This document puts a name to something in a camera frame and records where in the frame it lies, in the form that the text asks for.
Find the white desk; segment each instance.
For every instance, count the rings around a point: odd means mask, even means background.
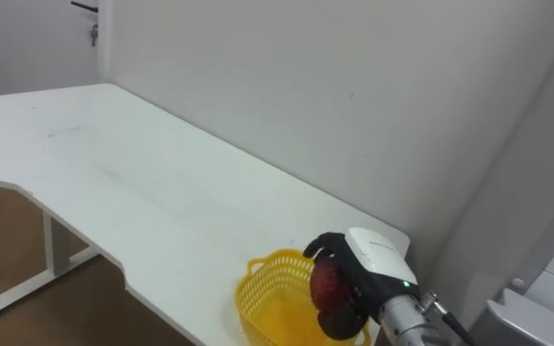
[[[383,233],[402,254],[410,243],[112,85],[0,96],[0,186],[117,264],[127,289],[197,344],[244,344],[233,292],[250,259],[351,226]],[[61,237],[46,232],[57,251]],[[40,280],[2,294],[0,309],[69,268],[58,270],[61,255],[49,261]]]

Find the metal robot arm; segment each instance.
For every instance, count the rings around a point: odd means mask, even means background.
[[[436,294],[420,295],[412,269],[385,236],[363,228],[327,233],[312,241],[303,255],[336,260],[355,287],[352,309],[361,319],[370,316],[380,324],[392,346],[449,346],[448,339],[425,316],[431,310],[466,344],[476,345]]]

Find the yellow basket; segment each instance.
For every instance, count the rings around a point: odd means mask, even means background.
[[[254,266],[262,264],[255,272]],[[356,337],[335,341],[317,325],[309,290],[314,262],[298,250],[279,250],[247,263],[247,275],[235,291],[240,323],[253,346],[346,346]],[[371,337],[364,328],[364,346]]]

